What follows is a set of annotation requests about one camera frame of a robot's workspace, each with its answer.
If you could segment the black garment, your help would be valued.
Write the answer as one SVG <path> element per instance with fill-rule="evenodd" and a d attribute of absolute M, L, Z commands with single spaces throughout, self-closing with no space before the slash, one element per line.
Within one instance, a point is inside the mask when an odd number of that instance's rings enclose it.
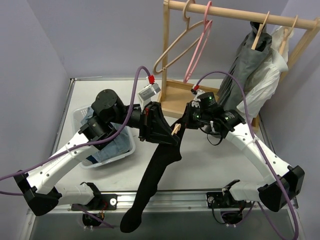
<path fill-rule="evenodd" d="M 179 142 L 177 145 L 161 143 L 155 149 L 138 186 L 133 205 L 124 214 L 120 222 L 120 231 L 123 233 L 132 233 L 140 226 L 143 211 L 150 198 L 156 194 L 158 183 L 167 166 L 182 159 L 180 147 L 185 133 L 183 119 L 179 118 L 171 127 L 173 128 L 176 124 L 181 124 L 180 130 L 177 132 Z"/>

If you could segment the light blue denim jacket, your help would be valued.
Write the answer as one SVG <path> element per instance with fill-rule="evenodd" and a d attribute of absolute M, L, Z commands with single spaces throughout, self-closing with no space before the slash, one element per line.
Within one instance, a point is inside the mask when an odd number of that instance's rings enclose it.
<path fill-rule="evenodd" d="M 106 162 L 106 164 L 114 162 L 115 158 L 126 154 L 131 150 L 131 140 L 128 132 L 128 128 L 125 127 L 120 134 L 114 138 L 107 146 L 102 150 L 99 150 L 93 155 L 88 156 L 86 159 L 91 164 L 98 164 Z"/>

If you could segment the beige plastic hanger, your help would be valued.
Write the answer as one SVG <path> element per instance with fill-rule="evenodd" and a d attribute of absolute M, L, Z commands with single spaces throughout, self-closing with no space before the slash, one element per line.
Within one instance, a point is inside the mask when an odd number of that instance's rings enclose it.
<path fill-rule="evenodd" d="M 163 2 L 163 51 L 159 58 L 153 65 L 153 73 L 155 75 L 165 74 L 169 67 L 171 67 L 174 63 L 176 63 L 183 55 L 185 55 L 191 48 L 196 46 L 195 51 L 192 55 L 192 58 L 187 67 L 184 81 L 188 81 L 190 75 L 193 73 L 195 67 L 198 64 L 199 58 L 202 54 L 202 50 L 199 50 L 199 45 L 202 39 L 204 38 L 204 34 L 209 34 L 211 31 L 212 21 L 207 19 L 209 7 L 212 3 L 209 1 L 208 5 L 203 14 L 203 20 L 198 21 L 194 24 L 190 24 L 191 18 L 187 16 L 187 10 L 192 4 L 195 4 L 194 0 L 188 0 L 185 2 L 182 8 L 182 20 L 185 22 L 185 29 L 173 40 L 172 43 L 169 43 L 169 30 L 170 30 L 170 1 L 165 0 Z M 185 37 L 190 31 L 197 27 L 202 27 L 203 30 L 198 38 L 194 40 L 184 51 L 182 51 L 177 57 L 175 57 L 170 62 L 168 61 L 169 52 Z"/>

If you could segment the pink plastic hanger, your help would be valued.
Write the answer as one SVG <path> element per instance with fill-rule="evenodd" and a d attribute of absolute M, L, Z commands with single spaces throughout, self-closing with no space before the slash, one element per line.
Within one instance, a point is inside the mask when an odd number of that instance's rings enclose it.
<path fill-rule="evenodd" d="M 211 29 L 212 29 L 212 24 L 213 24 L 213 20 L 212 19 L 208 19 L 208 12 L 209 12 L 209 8 L 212 6 L 212 1 L 209 0 L 207 5 L 206 5 L 206 9 L 204 12 L 204 17 L 203 17 L 203 31 L 201 33 L 201 35 L 199 36 L 199 40 L 197 41 L 197 45 L 195 47 L 194 53 L 192 55 L 192 58 L 190 60 L 190 63 L 187 67 L 187 70 L 185 72 L 184 78 L 183 78 L 183 82 L 187 83 L 189 81 L 189 79 L 191 78 L 194 70 L 197 67 L 197 64 L 200 60 L 200 57 L 203 53 L 203 50 L 207 44 L 209 35 L 211 33 Z"/>

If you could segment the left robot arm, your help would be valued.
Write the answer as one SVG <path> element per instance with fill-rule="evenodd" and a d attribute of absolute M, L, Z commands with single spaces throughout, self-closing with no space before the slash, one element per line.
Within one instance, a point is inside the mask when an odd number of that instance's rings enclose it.
<path fill-rule="evenodd" d="M 105 89 L 98 93 L 91 108 L 92 117 L 52 156 L 52 160 L 15 176 L 27 205 L 36 216 L 43 216 L 59 205 L 81 205 L 86 210 L 102 206 L 102 194 L 94 183 L 60 186 L 58 182 L 115 139 L 114 124 L 138 129 L 140 140 L 149 143 L 177 146 L 180 142 L 165 120 L 159 102 L 150 101 L 145 109 L 126 106 L 114 90 Z"/>

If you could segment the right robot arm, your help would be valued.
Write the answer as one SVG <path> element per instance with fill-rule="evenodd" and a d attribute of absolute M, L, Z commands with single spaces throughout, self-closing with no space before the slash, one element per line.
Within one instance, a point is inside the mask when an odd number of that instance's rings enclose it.
<path fill-rule="evenodd" d="M 263 203 L 278 212 L 301 191 L 305 171 L 292 167 L 278 157 L 255 134 L 250 125 L 235 110 L 225 111 L 218 105 L 213 92 L 192 90 L 194 98 L 185 109 L 186 127 L 198 129 L 208 126 L 209 135 L 225 139 L 237 147 L 263 177 L 262 182 L 234 180 L 222 193 L 223 203 L 234 206 L 239 201 Z"/>

